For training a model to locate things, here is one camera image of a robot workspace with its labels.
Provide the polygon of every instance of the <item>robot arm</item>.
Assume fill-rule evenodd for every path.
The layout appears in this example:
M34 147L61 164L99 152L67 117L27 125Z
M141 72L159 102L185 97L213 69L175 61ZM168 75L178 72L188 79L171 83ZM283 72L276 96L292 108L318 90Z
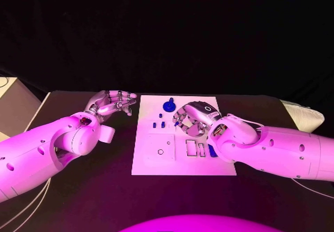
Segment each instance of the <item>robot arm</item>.
M100 125L135 103L135 94L100 91L83 112L33 128L0 143L0 202L38 186L97 141L110 143L115 130Z
M182 125L185 117L192 123L190 128ZM184 105L172 121L192 137L208 131L207 144L226 162L243 162L283 177L334 181L334 139L263 126L231 114L221 117L204 102Z

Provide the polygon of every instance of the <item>white wire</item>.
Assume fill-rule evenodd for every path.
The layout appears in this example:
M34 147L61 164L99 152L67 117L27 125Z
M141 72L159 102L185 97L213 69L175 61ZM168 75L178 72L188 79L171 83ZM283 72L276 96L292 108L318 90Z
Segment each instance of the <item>white wire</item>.
M334 199L334 197L325 195L325 194L321 193L321 192L316 192L315 190L312 190L310 188L308 188L306 186L303 186L295 179L290 178L290 180L292 180L299 186L302 186L305 189L308 189L309 191L312 191L312 192L315 192L316 194L319 194L319 195L322 195L322 196L329 197L331 199Z
M25 208L23 208L23 210L11 217L11 219L0 226L0 229L21 215L21 213L25 211L25 209L30 207L30 205L33 204L33 202L35 201L35 199L38 198L40 194L43 193L44 188L48 188L48 184L50 184L50 178L47 179L47 182L43 186L43 189L40 190L38 194L35 195L33 201L30 202L30 204L25 206Z
M30 217L33 216L33 214L34 214L34 212L35 212L35 210L37 210L37 208L38 208L38 206L40 206L40 204L41 204L41 201L43 201L43 198L44 198L44 196L46 196L46 192L47 192L47 189L48 189L48 186L50 186L50 178L48 178L48 180L47 180L46 183L47 183L47 186L46 186L46 190L44 190L44 193L43 193L40 202L38 202L38 204L37 204L37 206L35 206L35 208L34 208L31 214L30 214L28 217L25 218L24 222L20 224L20 226L15 228L15 230L14 230L12 232L15 232L17 229L24 225L25 221L27 221L27 220L30 219Z

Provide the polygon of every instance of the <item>small blue piece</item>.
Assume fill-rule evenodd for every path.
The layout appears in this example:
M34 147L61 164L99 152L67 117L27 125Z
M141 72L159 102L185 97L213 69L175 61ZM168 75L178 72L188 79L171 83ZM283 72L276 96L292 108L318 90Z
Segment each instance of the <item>small blue piece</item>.
M175 110L175 103L172 98L169 98L168 101L164 103L162 109L165 112L172 112Z
M207 144L207 146L208 146L210 156L211 157L217 157L217 154L214 152L213 146L210 144Z

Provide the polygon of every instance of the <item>circular hole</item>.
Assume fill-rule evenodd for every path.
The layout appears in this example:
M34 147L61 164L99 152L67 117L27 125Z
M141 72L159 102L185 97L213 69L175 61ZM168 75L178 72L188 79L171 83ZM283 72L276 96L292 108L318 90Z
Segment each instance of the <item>circular hole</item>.
M40 146L37 147L37 151L43 155L43 148Z
M11 166L11 164L10 164L10 163L5 165L5 167L7 167L7 169L8 169L10 171L12 171L12 170L14 170L14 167Z
M305 146L300 144L299 151L305 151Z

